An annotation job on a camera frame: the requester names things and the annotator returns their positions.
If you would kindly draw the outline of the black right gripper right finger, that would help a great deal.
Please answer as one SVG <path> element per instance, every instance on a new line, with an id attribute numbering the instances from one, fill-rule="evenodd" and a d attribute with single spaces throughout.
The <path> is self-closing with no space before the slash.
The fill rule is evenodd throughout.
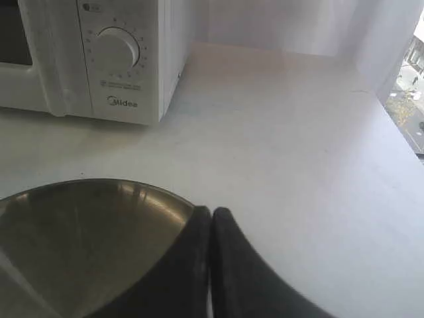
<path id="1" fill-rule="evenodd" d="M 214 317 L 330 317 L 262 259 L 226 207 L 213 212 L 209 272 Z"/>

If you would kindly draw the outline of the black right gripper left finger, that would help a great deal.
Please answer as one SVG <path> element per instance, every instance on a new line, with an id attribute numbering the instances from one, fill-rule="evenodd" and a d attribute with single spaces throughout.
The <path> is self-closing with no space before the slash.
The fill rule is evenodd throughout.
<path id="1" fill-rule="evenodd" d="M 172 246 L 135 285 L 91 317 L 206 317 L 211 212 L 194 207 Z"/>

